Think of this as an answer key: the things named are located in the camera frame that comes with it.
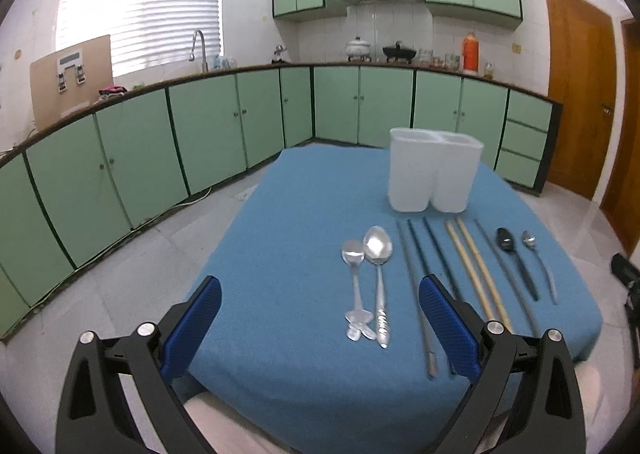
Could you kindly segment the small kettle on counter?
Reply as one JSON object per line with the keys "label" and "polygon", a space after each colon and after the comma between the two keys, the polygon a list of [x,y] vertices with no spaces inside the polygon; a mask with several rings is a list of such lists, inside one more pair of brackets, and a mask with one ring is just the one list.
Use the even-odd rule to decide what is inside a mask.
{"label": "small kettle on counter", "polygon": [[290,64],[291,60],[288,58],[288,48],[283,45],[277,45],[276,48],[274,48],[271,63]]}

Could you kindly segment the black wok pan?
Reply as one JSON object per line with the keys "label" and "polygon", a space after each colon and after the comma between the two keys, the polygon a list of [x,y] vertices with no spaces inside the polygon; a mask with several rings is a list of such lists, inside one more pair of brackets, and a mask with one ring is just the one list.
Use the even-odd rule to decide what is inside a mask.
{"label": "black wok pan", "polygon": [[394,44],[383,47],[383,54],[386,57],[386,62],[411,64],[416,58],[416,49],[406,46],[401,40],[396,40]]}

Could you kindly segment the orange thermos flask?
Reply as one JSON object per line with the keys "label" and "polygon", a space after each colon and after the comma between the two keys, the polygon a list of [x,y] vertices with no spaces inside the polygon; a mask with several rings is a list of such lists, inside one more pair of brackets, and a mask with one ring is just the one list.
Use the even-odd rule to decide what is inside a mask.
{"label": "orange thermos flask", "polygon": [[480,68],[480,42],[473,32],[466,34],[461,44],[462,70],[477,74]]}

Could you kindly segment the black chopstick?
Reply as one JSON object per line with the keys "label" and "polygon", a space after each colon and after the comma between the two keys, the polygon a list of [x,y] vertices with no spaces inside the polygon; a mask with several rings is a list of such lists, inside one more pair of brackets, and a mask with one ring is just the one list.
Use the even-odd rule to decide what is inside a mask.
{"label": "black chopstick", "polygon": [[432,229],[432,226],[430,225],[430,223],[427,221],[426,217],[422,217],[422,221],[424,224],[424,227],[428,233],[428,235],[430,236],[433,246],[435,248],[436,254],[440,260],[440,263],[442,264],[442,269],[444,269],[444,273],[446,274],[446,277],[450,283],[451,289],[452,289],[452,293],[454,294],[454,298],[456,298],[457,300],[463,300],[462,294],[460,292],[460,287],[458,285],[457,279],[454,276],[454,274],[452,273],[448,260],[444,254],[444,252],[442,251],[442,247],[439,244],[439,241],[437,240],[437,237],[435,235],[435,232]]}
{"label": "black chopstick", "polygon": [[[416,248],[416,253],[418,254],[418,258],[420,261],[420,265],[422,268],[422,278],[425,277],[425,275],[432,273],[430,267],[428,266],[428,262],[426,260],[426,256],[423,252],[423,248],[421,246],[420,240],[418,238],[418,235],[416,234],[416,230],[414,229],[413,223],[411,221],[411,219],[407,219],[407,223],[408,223],[408,228],[409,228],[409,232],[413,241],[413,245]],[[454,378],[454,376],[456,376],[457,373],[454,371],[454,367],[452,366],[451,362],[449,361],[449,376],[451,378]]]}

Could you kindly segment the green lower kitchen cabinets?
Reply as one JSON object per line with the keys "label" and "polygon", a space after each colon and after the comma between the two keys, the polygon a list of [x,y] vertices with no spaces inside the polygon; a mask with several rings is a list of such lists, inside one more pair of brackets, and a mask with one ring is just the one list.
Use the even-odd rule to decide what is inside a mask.
{"label": "green lower kitchen cabinets", "polygon": [[254,66],[70,115],[1,160],[1,333],[191,196],[311,141],[385,148],[395,127],[466,133],[522,190],[547,181],[558,100],[408,64]]}

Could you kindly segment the brown wooden door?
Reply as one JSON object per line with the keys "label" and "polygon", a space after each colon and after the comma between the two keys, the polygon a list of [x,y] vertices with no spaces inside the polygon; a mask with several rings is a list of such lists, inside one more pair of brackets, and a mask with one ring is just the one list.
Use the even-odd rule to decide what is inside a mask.
{"label": "brown wooden door", "polygon": [[626,70],[623,122],[601,209],[630,257],[639,245],[639,21],[623,21],[622,29]]}
{"label": "brown wooden door", "polygon": [[612,18],[585,0],[547,0],[548,96],[562,104],[549,180],[586,199],[600,181],[616,100]]}

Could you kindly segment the bamboo chopstick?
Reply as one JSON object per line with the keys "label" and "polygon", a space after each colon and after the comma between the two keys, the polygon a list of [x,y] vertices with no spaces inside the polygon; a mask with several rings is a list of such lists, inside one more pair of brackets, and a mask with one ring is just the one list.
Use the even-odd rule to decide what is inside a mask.
{"label": "bamboo chopstick", "polygon": [[477,247],[468,227],[466,226],[462,218],[456,217],[454,220],[457,222],[457,225],[465,239],[466,245],[468,245],[468,248],[474,257],[474,260],[477,263],[477,266],[480,268],[480,273],[483,275],[485,284],[488,288],[488,291],[490,292],[491,301],[498,312],[500,321],[504,326],[506,326],[506,328],[510,332],[512,332],[513,326],[509,317],[509,313],[508,311],[506,311],[506,306],[503,304],[502,298],[497,289],[494,278],[492,277],[488,269],[488,266],[486,265],[486,261],[482,253],[480,252],[480,249]]}
{"label": "bamboo chopstick", "polygon": [[489,298],[486,294],[486,291],[484,289],[484,286],[482,284],[482,282],[480,281],[480,276],[478,275],[472,260],[468,254],[468,252],[466,251],[465,246],[462,243],[462,240],[460,239],[460,237],[458,236],[458,233],[456,231],[456,229],[454,229],[454,224],[452,223],[452,221],[450,219],[446,219],[445,220],[445,228],[450,236],[450,239],[452,240],[452,243],[454,243],[454,247],[456,248],[456,251],[463,263],[463,266],[465,267],[465,271],[466,273],[469,275],[469,278],[472,281],[472,285],[474,287],[474,291],[475,294],[478,298],[478,300],[480,300],[480,305],[483,308],[484,311],[484,315],[486,317],[487,320],[493,320],[496,316],[494,308],[491,306],[491,303],[489,301]]}

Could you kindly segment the glass jar on counter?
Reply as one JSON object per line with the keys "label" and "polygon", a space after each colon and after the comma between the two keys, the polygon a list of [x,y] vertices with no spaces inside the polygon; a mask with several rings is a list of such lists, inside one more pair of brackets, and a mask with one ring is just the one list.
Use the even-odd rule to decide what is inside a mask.
{"label": "glass jar on counter", "polygon": [[484,77],[488,80],[492,80],[495,76],[494,65],[490,62],[486,62],[484,66]]}

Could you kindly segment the red cloth on counter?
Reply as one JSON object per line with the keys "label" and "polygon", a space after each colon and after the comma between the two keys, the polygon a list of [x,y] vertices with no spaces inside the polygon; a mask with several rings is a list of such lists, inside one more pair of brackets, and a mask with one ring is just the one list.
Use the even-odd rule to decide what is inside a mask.
{"label": "red cloth on counter", "polygon": [[99,100],[105,101],[107,99],[124,96],[128,92],[124,86],[108,86],[99,90]]}

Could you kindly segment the white plastic utensil holder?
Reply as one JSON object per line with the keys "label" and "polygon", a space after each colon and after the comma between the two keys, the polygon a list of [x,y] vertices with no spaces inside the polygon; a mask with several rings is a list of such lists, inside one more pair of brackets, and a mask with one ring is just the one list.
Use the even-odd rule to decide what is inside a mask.
{"label": "white plastic utensil holder", "polygon": [[483,151],[484,144],[464,133],[390,129],[390,206],[398,213],[422,213],[430,207],[462,213]]}

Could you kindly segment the blue table cloth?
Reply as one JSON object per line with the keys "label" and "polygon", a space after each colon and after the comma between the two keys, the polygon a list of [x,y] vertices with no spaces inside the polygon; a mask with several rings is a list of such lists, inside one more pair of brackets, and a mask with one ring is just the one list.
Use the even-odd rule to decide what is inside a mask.
{"label": "blue table cloth", "polygon": [[[208,391],[303,453],[413,453],[431,444],[468,381],[446,356],[429,378],[416,290],[387,200],[390,155],[309,144],[283,151],[203,274],[218,315],[190,365]],[[379,226],[382,269],[350,274],[342,245]]]}

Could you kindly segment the cardboard box with labels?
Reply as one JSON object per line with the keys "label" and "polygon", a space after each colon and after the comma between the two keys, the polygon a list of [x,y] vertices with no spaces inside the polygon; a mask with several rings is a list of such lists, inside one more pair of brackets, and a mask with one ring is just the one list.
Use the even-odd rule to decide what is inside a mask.
{"label": "cardboard box with labels", "polygon": [[86,40],[33,62],[29,84],[38,131],[92,106],[101,90],[114,85],[111,36]]}

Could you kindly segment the small silver black spoon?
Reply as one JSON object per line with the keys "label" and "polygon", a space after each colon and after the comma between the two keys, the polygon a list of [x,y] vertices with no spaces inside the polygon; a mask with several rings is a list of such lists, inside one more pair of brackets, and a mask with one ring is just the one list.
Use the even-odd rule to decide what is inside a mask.
{"label": "small silver black spoon", "polygon": [[524,231],[522,234],[522,242],[523,244],[533,252],[534,256],[540,263],[542,271],[544,271],[544,275],[546,276],[549,292],[551,295],[552,303],[557,305],[559,304],[558,290],[556,289],[555,279],[553,273],[548,266],[548,263],[544,261],[541,257],[540,252],[538,251],[537,241],[533,235],[531,235],[528,231]]}

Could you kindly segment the large silver spoon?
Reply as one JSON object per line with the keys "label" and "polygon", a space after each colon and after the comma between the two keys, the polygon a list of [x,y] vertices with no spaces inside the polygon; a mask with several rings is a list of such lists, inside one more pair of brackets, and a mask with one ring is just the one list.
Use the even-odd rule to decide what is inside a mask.
{"label": "large silver spoon", "polygon": [[393,243],[382,227],[374,226],[363,238],[363,249],[367,261],[375,267],[376,273],[374,312],[376,341],[382,349],[387,349],[390,343],[390,324],[388,324],[386,309],[383,266],[393,255]]}

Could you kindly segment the grey chopstick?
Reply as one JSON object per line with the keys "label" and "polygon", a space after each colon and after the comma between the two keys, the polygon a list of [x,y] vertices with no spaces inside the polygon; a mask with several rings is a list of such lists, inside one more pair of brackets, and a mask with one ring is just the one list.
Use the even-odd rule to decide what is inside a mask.
{"label": "grey chopstick", "polygon": [[484,237],[487,246],[494,254],[495,259],[497,260],[497,263],[503,272],[503,275],[506,277],[506,281],[508,281],[508,283],[510,284],[511,289],[514,292],[514,295],[518,300],[522,311],[524,312],[530,330],[532,331],[532,335],[534,337],[538,337],[540,335],[540,328],[538,326],[535,315],[533,315],[532,309],[530,309],[529,307],[528,301],[525,299],[521,289],[518,287],[518,284],[516,284],[516,278],[514,277],[509,266],[506,264],[506,261],[500,256],[500,253],[498,252],[498,246],[491,242],[489,235],[480,224],[480,221],[477,218],[474,218],[473,221],[478,231],[480,231],[480,234]]}
{"label": "grey chopstick", "polygon": [[420,306],[418,278],[416,277],[416,271],[414,271],[414,266],[413,266],[411,254],[409,252],[409,246],[405,237],[405,233],[404,233],[404,230],[402,229],[401,222],[399,220],[396,220],[396,228],[399,234],[400,247],[402,250],[402,255],[404,256],[404,259],[405,259],[405,264],[408,272],[408,278],[410,283],[411,295],[414,302],[414,307],[416,307],[416,318],[418,319],[419,325],[420,325],[427,377],[430,379],[434,379],[438,375],[437,356],[433,346],[432,334],[430,333],[430,326],[428,325],[425,315]]}

